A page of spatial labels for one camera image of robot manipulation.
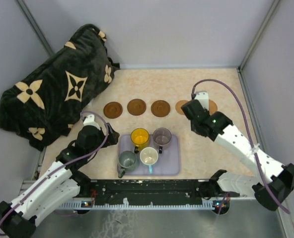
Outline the dark brown wooden coaster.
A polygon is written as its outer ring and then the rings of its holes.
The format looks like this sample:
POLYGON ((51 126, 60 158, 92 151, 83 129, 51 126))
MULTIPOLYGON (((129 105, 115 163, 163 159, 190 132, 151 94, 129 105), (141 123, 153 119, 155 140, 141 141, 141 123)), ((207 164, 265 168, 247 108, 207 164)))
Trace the dark brown wooden coaster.
POLYGON ((118 118, 123 112, 123 107, 118 102, 110 102, 103 109, 104 115, 109 119, 118 118))

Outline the light woven rattan coaster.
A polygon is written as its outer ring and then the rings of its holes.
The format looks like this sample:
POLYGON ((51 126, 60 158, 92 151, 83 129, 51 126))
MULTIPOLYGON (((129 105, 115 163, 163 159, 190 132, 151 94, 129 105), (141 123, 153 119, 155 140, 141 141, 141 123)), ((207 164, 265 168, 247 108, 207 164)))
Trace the light woven rattan coaster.
POLYGON ((177 111, 178 114, 180 115, 184 115, 184 112, 182 111, 181 107, 186 104, 188 102, 188 100, 180 100, 176 103, 175 105, 175 109, 177 111))

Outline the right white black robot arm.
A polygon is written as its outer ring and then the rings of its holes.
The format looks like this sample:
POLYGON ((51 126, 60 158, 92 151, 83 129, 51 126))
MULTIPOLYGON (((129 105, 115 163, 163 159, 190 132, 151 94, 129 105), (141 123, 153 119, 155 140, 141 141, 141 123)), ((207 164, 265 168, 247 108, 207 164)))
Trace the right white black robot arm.
POLYGON ((277 210, 294 190, 294 164, 284 165, 258 145, 251 145, 231 119, 219 111, 210 115, 196 99, 185 103, 181 109, 190 120, 193 132, 224 147, 254 174, 242 177, 224 172, 210 183, 211 193, 215 196, 228 191, 253 194, 263 207, 277 210))

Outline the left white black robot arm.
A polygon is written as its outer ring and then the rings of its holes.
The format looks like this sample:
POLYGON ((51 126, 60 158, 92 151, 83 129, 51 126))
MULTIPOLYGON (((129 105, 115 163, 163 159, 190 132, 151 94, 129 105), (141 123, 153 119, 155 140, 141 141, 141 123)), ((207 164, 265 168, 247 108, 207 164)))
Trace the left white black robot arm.
POLYGON ((67 148, 38 180, 10 203, 0 203, 0 237, 29 238, 40 223, 69 199, 91 192, 91 180, 79 169, 97 152, 116 145, 120 134, 109 123, 84 125, 67 148))

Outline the grey ceramic mug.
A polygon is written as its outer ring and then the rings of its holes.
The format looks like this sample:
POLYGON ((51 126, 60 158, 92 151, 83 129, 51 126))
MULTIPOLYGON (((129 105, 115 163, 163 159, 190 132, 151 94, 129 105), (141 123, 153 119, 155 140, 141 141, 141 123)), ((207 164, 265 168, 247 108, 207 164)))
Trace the grey ceramic mug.
POLYGON ((139 159, 134 152, 124 151, 118 158, 118 178, 122 178, 126 173, 131 173, 139 166, 139 159))

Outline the purple transparent mug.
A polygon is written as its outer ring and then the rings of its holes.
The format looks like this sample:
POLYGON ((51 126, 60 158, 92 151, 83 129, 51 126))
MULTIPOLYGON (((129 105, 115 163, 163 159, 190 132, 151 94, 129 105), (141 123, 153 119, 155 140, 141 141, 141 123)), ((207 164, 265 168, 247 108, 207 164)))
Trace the purple transparent mug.
POLYGON ((157 147, 159 154, 169 147, 172 139, 171 132, 164 127, 157 128, 152 134, 154 145, 157 147))

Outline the yellow transparent mug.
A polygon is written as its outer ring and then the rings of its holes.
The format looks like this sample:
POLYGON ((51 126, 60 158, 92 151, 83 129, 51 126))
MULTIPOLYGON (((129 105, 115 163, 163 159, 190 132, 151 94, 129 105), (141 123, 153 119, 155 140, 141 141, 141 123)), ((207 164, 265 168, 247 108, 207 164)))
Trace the yellow transparent mug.
POLYGON ((131 133, 134 153, 137 154, 149 145, 149 132, 144 128, 136 128, 131 133))

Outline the lavender plastic tray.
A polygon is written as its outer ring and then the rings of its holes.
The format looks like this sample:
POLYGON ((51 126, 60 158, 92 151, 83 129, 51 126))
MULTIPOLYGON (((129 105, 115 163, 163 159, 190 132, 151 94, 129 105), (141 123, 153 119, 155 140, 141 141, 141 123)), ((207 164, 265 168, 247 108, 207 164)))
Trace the lavender plastic tray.
MULTIPOLYGON (((149 147, 158 149, 153 139, 149 141, 149 147)), ((131 141, 129 134, 122 135, 119 139, 119 155, 124 151, 134 151, 134 144, 131 141)), ((140 161, 140 152, 136 155, 139 161, 138 167, 130 172, 125 173, 124 176, 176 176, 180 173, 180 150, 179 139, 176 135, 172 134, 169 147, 163 149, 162 154, 159 154, 158 161, 152 165, 153 173, 149 173, 147 165, 140 161)))

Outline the black floral plush blanket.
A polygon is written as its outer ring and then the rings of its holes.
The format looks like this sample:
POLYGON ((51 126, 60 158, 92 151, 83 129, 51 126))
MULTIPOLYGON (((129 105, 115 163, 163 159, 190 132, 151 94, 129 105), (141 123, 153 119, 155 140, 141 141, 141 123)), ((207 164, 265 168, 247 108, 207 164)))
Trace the black floral plush blanket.
POLYGON ((106 40, 95 25, 80 27, 61 50, 3 92, 0 129, 27 139, 38 150, 67 136, 81 111, 120 68, 107 54, 106 40))

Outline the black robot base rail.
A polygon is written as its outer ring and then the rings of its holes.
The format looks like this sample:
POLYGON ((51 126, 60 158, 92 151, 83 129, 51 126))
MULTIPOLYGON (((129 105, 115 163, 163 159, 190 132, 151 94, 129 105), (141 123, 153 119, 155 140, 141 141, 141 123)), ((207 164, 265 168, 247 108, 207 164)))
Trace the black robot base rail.
POLYGON ((99 179, 81 188, 76 198, 98 205, 201 205, 203 200, 223 196, 214 180, 201 179, 99 179))

